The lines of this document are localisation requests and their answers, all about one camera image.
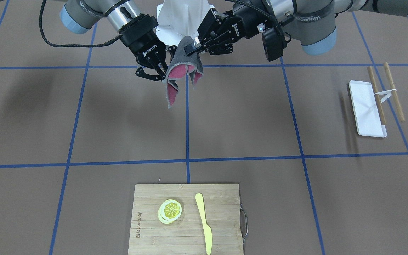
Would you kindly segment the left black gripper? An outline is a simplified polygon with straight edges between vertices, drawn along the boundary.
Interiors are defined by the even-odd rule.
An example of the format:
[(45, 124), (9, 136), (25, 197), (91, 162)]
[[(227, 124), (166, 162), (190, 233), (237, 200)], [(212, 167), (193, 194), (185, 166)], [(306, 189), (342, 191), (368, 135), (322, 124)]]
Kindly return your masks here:
[(231, 10), (219, 13), (211, 8), (199, 25), (198, 41), (184, 47), (187, 56), (192, 54), (229, 54), (233, 43), (241, 38), (259, 34), (259, 25), (274, 24), (274, 12), (269, 4), (234, 4)]

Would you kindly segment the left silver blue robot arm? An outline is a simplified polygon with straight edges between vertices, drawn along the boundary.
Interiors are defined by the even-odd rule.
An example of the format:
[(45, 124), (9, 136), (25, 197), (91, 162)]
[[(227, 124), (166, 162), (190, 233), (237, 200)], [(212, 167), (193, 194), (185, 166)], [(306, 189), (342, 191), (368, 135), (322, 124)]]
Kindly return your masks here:
[(309, 55), (331, 50), (337, 38), (336, 17), (364, 10), (408, 18), (408, 0), (235, 0), (232, 10), (210, 9), (186, 55), (230, 54), (241, 38), (262, 35), (266, 58), (276, 60), (292, 39)]

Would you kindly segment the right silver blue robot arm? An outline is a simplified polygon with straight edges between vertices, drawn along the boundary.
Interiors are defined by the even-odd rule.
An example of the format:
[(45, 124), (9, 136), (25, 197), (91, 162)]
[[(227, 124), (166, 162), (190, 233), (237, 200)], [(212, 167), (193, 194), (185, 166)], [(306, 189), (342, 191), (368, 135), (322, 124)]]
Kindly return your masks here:
[(76, 34), (86, 33), (103, 18), (134, 55), (140, 66), (137, 76), (152, 81), (166, 78), (166, 45), (154, 32), (158, 21), (133, 0), (68, 0), (60, 11), (63, 25)]

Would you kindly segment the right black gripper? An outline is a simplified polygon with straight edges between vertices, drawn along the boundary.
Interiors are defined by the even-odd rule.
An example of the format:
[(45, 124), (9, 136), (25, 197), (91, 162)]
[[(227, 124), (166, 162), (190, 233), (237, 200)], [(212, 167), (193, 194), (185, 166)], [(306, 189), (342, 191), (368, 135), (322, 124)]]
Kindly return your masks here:
[[(153, 16), (141, 13), (119, 30), (121, 42), (129, 48), (138, 63), (135, 75), (154, 82), (164, 81), (166, 78), (166, 51), (171, 63), (177, 50), (176, 45), (166, 47), (160, 41), (154, 32), (157, 26), (157, 20)], [(153, 69), (156, 73), (148, 74), (145, 72), (146, 68)]]

